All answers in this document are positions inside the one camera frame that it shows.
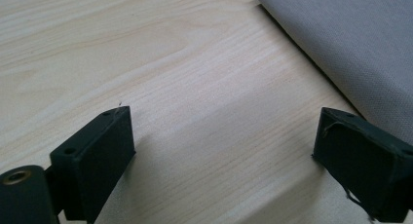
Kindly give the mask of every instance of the light wood surface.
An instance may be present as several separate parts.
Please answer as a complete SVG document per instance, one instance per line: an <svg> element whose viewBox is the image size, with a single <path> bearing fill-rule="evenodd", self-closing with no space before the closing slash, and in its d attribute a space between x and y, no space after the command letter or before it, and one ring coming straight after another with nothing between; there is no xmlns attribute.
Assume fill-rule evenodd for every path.
<svg viewBox="0 0 413 224"><path fill-rule="evenodd" d="M368 223L311 159L320 108L354 110L257 0L0 0L0 94L1 172L131 107L96 223Z"/></svg>

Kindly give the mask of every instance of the screw hole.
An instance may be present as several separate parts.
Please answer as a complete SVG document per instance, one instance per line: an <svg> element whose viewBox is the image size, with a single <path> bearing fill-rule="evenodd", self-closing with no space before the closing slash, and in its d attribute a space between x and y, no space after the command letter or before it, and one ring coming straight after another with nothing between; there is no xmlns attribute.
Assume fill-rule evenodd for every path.
<svg viewBox="0 0 413 224"><path fill-rule="evenodd" d="M67 148L67 149L64 150L64 153L69 155L69 154L74 153L75 151L76 151L76 149L74 149L74 148Z"/></svg>
<svg viewBox="0 0 413 224"><path fill-rule="evenodd" d="M12 173L3 180L5 185L14 185L26 180L30 176L31 172L29 170L21 170Z"/></svg>

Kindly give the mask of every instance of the black plastic part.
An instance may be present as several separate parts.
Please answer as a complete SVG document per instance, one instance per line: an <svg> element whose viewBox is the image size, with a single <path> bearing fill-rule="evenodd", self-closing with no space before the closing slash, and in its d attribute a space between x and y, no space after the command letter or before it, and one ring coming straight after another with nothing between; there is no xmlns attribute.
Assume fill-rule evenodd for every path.
<svg viewBox="0 0 413 224"><path fill-rule="evenodd" d="M66 218L95 222L134 154L129 107L100 114L54 150Z"/></svg>
<svg viewBox="0 0 413 224"><path fill-rule="evenodd" d="M106 111L51 153L52 165L0 175L0 223L94 223L135 154L128 106Z"/></svg>
<svg viewBox="0 0 413 224"><path fill-rule="evenodd" d="M0 223L58 223L41 167L14 168L0 175Z"/></svg>
<svg viewBox="0 0 413 224"><path fill-rule="evenodd" d="M404 221L412 206L412 146L358 116L322 108L313 156L372 218Z"/></svg>

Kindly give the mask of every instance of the gray fabric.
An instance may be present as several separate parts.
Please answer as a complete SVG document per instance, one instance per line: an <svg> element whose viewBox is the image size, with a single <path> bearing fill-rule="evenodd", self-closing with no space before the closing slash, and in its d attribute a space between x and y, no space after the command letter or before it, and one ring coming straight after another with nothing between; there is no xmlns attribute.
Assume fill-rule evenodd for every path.
<svg viewBox="0 0 413 224"><path fill-rule="evenodd" d="M413 144L413 0L259 0L371 123Z"/></svg>

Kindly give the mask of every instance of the wood grain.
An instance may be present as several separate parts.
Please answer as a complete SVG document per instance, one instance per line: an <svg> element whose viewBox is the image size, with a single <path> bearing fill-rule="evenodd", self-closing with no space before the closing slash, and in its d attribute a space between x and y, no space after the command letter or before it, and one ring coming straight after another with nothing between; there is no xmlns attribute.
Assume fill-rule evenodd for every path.
<svg viewBox="0 0 413 224"><path fill-rule="evenodd" d="M96 223L368 223L310 157L354 110L257 0L0 0L0 92L2 172L131 107Z"/></svg>

